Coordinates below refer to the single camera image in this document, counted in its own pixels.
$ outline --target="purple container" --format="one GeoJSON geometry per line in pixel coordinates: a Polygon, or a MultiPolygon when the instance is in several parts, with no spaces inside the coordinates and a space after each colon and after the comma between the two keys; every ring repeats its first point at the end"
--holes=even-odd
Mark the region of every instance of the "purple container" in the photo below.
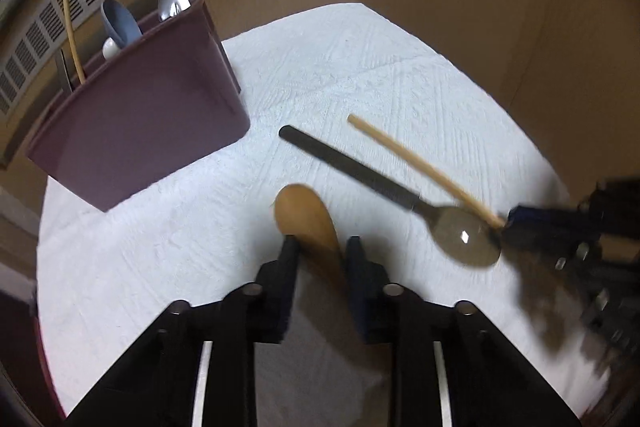
{"type": "Polygon", "coordinates": [[[140,28],[116,57],[89,60],[85,84],[52,103],[27,150],[103,211],[249,130],[204,0],[164,22],[153,12],[140,28]]]}

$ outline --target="chopstick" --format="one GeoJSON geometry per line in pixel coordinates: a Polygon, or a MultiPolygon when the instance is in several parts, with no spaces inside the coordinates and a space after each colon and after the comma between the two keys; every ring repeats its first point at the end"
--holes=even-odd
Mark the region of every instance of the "chopstick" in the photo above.
{"type": "Polygon", "coordinates": [[[400,145],[388,134],[376,129],[371,124],[365,122],[362,118],[359,118],[354,114],[350,114],[347,117],[347,121],[356,129],[378,142],[382,147],[385,147],[392,153],[400,156],[418,172],[421,172],[421,174],[429,177],[440,187],[444,188],[451,196],[456,198],[458,201],[461,201],[470,210],[478,214],[478,216],[485,220],[491,227],[494,227],[494,229],[501,229],[504,227],[505,222],[501,217],[496,216],[487,206],[482,204],[481,201],[476,200],[475,197],[466,192],[446,174],[437,170],[433,165],[427,163],[414,152],[411,152],[409,149],[400,145]]]}
{"type": "Polygon", "coordinates": [[[76,67],[76,72],[78,73],[78,80],[80,80],[80,84],[84,84],[84,71],[82,70],[82,62],[80,62],[80,57],[78,57],[76,38],[74,37],[74,27],[71,25],[71,9],[69,7],[69,0],[62,0],[62,8],[65,13],[66,36],[69,39],[71,56],[74,58],[74,65],[76,67]]]}

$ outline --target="white tablecloth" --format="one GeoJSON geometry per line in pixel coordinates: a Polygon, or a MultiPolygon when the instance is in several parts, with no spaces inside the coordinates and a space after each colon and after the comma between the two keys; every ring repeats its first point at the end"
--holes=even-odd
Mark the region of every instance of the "white tablecloth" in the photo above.
{"type": "MultiPolygon", "coordinates": [[[[469,268],[424,222],[278,139],[293,124],[435,203],[441,189],[346,123],[354,112],[428,158],[494,211],[553,204],[564,187],[497,103],[446,58],[360,4],[325,6],[224,42],[251,118],[239,142],[103,214],[49,179],[38,304],[53,382],[68,412],[174,299],[199,305],[253,280],[282,242],[271,204],[311,185],[344,243],[360,235],[392,280],[433,302],[478,307],[575,412],[606,381],[582,352],[580,308],[535,267],[469,268]]],[[[258,346],[260,425],[386,425],[388,380],[339,298],[304,271],[289,333],[258,346]]]]}

